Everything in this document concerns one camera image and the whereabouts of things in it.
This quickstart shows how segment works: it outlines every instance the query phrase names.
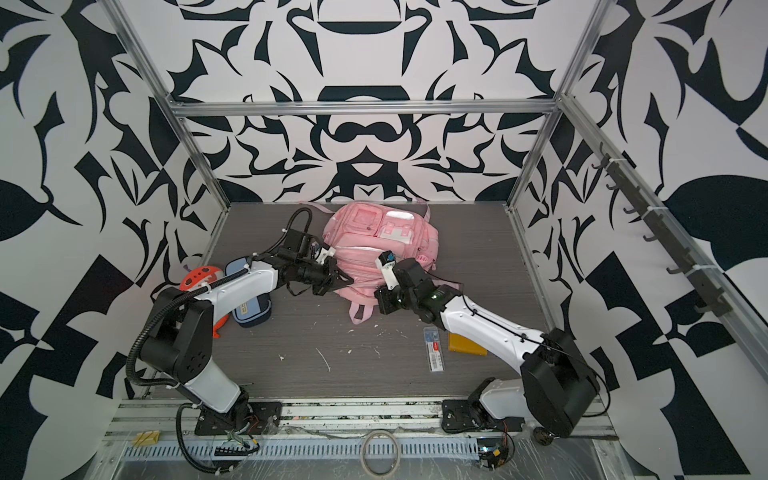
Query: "pink strap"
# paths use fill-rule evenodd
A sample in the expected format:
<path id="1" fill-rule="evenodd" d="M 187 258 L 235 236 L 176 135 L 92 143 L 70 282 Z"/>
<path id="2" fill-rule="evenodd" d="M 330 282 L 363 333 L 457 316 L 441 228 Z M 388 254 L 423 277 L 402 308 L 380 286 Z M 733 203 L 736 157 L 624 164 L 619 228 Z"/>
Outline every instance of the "pink strap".
<path id="1" fill-rule="evenodd" d="M 371 315 L 373 315 L 373 306 L 371 305 L 352 303 L 352 305 L 349 306 L 349 318 L 352 319 L 352 323 L 355 325 L 365 322 L 367 319 L 371 318 Z"/>
<path id="2" fill-rule="evenodd" d="M 315 207 L 317 210 L 320 210 L 324 214 L 331 214 L 331 215 L 333 215 L 335 213 L 333 210 L 330 210 L 329 208 L 326 208 L 323 205 L 316 204 L 314 202 L 305 202 L 305 201 L 302 200 L 299 203 L 302 204 L 302 205 L 309 205 L 310 207 Z"/>
<path id="3" fill-rule="evenodd" d="M 429 204 L 428 204 L 428 203 L 426 203 L 426 202 L 425 202 L 424 200 L 422 200 L 421 198 L 417 198 L 417 199 L 416 199 L 416 203 L 417 203 L 417 204 L 425 204 L 425 205 L 427 206 L 427 213 L 425 213 L 425 214 L 424 214 L 424 221 L 425 221 L 426 223 L 429 223 L 429 219 L 430 219 L 430 218 L 432 218 L 432 211 L 429 209 Z"/>

